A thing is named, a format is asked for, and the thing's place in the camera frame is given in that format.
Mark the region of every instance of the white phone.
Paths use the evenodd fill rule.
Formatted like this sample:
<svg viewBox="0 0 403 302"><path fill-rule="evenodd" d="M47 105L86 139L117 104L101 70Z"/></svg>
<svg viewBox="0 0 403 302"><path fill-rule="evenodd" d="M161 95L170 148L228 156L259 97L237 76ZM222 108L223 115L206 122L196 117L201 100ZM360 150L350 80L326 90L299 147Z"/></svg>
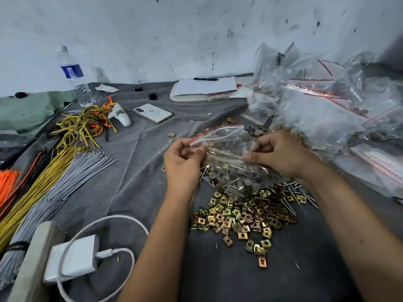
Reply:
<svg viewBox="0 0 403 302"><path fill-rule="evenodd" d="M133 111L139 116L145 117L155 124L162 123L172 116L171 112L158 108L151 104L145 104L143 106L134 108Z"/></svg>

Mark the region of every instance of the black pen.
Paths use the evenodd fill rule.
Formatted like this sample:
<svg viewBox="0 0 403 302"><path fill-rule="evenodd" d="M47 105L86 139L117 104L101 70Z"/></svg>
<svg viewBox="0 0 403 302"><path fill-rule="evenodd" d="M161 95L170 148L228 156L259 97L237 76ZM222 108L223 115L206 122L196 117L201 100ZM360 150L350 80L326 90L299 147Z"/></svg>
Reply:
<svg viewBox="0 0 403 302"><path fill-rule="evenodd" d="M218 78L198 78L198 77L195 77L194 80L195 81L218 81L219 79Z"/></svg>

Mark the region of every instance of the glue gun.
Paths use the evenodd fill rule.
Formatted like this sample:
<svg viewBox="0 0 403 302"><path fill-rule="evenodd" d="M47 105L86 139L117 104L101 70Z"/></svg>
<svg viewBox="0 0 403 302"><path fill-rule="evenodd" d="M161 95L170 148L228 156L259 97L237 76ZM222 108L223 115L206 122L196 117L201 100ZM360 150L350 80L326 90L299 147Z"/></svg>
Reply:
<svg viewBox="0 0 403 302"><path fill-rule="evenodd" d="M108 114L108 119L113 119L113 118L118 119L119 122L121 122L122 125L125 127L131 126L131 121L130 121L128 115L126 114L126 111L124 111L122 106L120 106L118 103L116 103L113 106L112 111L110 111Z"/></svg>

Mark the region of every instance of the bottle label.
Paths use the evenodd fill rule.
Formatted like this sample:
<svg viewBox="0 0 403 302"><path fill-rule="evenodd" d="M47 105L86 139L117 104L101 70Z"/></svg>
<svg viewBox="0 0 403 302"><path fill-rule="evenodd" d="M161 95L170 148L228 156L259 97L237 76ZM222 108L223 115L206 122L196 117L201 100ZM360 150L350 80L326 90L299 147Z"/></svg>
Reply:
<svg viewBox="0 0 403 302"><path fill-rule="evenodd" d="M84 76L79 64L62 65L61 68L63 69L64 74L67 78L77 78Z"/></svg>

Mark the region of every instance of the plastic bottle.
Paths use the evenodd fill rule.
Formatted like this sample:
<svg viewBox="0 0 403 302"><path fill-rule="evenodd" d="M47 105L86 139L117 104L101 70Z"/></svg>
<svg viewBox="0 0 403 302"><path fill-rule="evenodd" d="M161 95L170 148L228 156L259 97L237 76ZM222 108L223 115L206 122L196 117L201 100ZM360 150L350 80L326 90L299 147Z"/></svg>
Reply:
<svg viewBox="0 0 403 302"><path fill-rule="evenodd" d="M68 52L65 45L59 48L59 63L73 88L78 103L83 107L93 105L95 98L88 87L83 71L74 57Z"/></svg>

